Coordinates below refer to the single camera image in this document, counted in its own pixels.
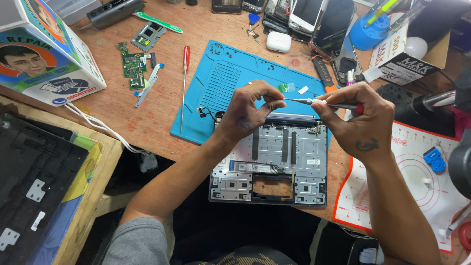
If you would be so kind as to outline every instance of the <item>green toothbrush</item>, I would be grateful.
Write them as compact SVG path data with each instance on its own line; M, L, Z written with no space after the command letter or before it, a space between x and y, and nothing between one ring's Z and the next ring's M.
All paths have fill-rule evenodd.
M142 12L139 12L139 11L138 11L138 12L134 12L134 13L132 13L132 14L135 15L135 16L138 16L138 17L140 17L140 18L142 18L142 19L152 21L152 22L154 22L154 23L156 23L156 24L158 24L158 25L161 25L161 26L164 27L164 28L168 28L168 29L170 29L170 30L172 30L172 31L175 31L176 33L183 33L183 31L182 31L181 29L175 27L174 25L169 24L169 23L167 23L167 22L163 22L162 20L158 20L158 19L156 19L156 18L153 18L153 17L147 15L146 13L142 13Z

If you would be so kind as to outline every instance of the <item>tattoo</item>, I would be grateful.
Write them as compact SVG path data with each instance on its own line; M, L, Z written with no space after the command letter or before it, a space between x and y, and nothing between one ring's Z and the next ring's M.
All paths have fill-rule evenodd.
M235 124L236 124L237 126L240 126L240 127L244 128L244 129L248 129L248 128L249 128L249 126L248 126L248 124L247 124L247 116L240 116L240 117L238 117L238 118L235 120Z
M356 142L357 149L363 152L369 152L373 149L379 149L380 147L378 146L378 140L376 140L375 138L370 138L370 139L371 139L371 142L367 142L364 144L362 144L360 140L357 140Z

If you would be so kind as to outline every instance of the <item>blue silicone mat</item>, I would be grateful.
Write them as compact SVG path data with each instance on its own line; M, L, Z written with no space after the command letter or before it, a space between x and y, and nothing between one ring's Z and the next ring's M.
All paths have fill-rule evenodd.
M265 80L274 87L282 83L294 83L295 91L283 93L288 99L313 98L314 94L318 96L325 93L324 85L318 78L210 40L185 95L182 134L181 107L170 133L203 144L214 131L214 121L209 115L200 118L196 109L208 107L213 114L225 111L234 90L253 80ZM298 91L304 86L309 90L300 95ZM262 99L256 101L255 105L260 108L264 103ZM287 107L277 109L276 112L316 115L310 105L288 100L286 104Z

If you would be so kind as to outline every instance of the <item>yellow pen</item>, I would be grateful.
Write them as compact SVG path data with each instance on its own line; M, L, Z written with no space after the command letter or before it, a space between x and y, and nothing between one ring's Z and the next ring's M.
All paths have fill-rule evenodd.
M373 24L373 22L378 19L379 17L381 17L384 13L386 13L394 4L396 4L398 0L390 0L389 2L387 2L386 4L384 4L384 6L379 9L378 11L376 11L375 15L370 18L366 23L365 23L365 26L364 28L367 28L369 27L371 24Z

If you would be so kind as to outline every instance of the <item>white phone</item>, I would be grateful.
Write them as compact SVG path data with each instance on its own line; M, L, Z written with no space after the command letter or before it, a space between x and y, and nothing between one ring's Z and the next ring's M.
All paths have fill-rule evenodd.
M309 33L314 32L329 0L295 0L290 21Z

